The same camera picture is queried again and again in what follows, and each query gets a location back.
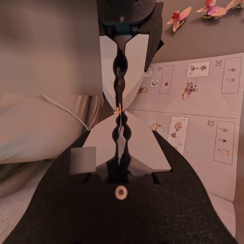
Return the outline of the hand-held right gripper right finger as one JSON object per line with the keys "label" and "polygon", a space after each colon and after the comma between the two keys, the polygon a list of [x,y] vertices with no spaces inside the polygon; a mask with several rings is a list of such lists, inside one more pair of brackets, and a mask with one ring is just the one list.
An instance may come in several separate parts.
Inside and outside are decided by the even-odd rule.
{"label": "hand-held right gripper right finger", "polygon": [[131,157],[128,170],[132,175],[170,171],[169,165],[153,131],[140,119],[125,112],[127,125],[131,130],[128,151]]}

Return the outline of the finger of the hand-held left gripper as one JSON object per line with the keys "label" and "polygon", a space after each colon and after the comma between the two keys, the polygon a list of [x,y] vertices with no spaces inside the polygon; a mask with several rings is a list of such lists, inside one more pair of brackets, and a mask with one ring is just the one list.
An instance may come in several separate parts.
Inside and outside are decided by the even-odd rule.
{"label": "finger of the hand-held left gripper", "polygon": [[148,34],[138,34],[128,40],[125,44],[127,71],[124,75],[125,88],[122,98],[123,111],[125,111],[135,99],[142,80],[145,77],[148,40]]}
{"label": "finger of the hand-held left gripper", "polygon": [[113,109],[117,108],[114,82],[116,78],[116,68],[114,62],[118,56],[120,48],[118,44],[108,36],[100,36],[100,52],[102,65],[102,88],[103,93]]}

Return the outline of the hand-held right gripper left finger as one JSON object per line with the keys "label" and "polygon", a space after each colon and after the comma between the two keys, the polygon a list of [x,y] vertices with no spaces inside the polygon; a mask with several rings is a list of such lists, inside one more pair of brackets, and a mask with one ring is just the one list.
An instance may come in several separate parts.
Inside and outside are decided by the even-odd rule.
{"label": "hand-held right gripper left finger", "polygon": [[91,129],[83,147],[96,147],[96,167],[106,163],[115,156],[116,143],[112,133],[117,126],[119,114],[113,114]]}

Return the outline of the toy flower with red centre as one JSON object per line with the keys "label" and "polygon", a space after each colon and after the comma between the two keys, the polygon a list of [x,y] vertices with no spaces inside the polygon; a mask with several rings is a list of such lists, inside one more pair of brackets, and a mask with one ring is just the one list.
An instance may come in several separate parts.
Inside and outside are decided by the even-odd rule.
{"label": "toy flower with red centre", "polygon": [[192,7],[186,8],[181,13],[179,11],[175,11],[171,16],[171,20],[167,22],[167,25],[172,25],[173,33],[175,33],[185,22],[187,16],[190,14]]}

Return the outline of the person's pale clothing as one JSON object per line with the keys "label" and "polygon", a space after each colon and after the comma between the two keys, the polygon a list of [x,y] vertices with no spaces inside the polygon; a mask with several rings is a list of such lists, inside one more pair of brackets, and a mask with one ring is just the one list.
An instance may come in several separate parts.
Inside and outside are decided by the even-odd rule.
{"label": "person's pale clothing", "polygon": [[0,163],[52,159],[99,121],[103,96],[1,94]]}

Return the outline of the white instruction booklet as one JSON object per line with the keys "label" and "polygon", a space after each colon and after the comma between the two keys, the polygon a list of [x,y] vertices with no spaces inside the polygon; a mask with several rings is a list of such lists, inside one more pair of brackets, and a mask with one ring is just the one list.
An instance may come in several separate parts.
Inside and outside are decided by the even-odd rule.
{"label": "white instruction booklet", "polygon": [[191,164],[215,210],[235,236],[243,53],[151,64],[127,111]]}

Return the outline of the toy flower with pink centre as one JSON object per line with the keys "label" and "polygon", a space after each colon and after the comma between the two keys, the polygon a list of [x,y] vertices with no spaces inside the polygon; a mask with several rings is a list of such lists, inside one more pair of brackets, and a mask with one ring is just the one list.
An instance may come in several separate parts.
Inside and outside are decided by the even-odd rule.
{"label": "toy flower with pink centre", "polygon": [[216,0],[206,0],[205,7],[199,9],[196,13],[206,12],[206,14],[202,15],[203,20],[215,19],[217,20],[221,16],[226,14],[226,9],[216,6]]}

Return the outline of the pale toy flower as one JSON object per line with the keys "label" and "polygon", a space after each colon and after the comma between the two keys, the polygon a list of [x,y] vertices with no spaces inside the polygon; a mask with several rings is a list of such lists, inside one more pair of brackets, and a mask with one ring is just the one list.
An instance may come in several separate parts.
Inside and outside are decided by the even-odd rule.
{"label": "pale toy flower", "polygon": [[232,0],[225,8],[225,10],[229,9],[243,9],[244,1],[243,0]]}

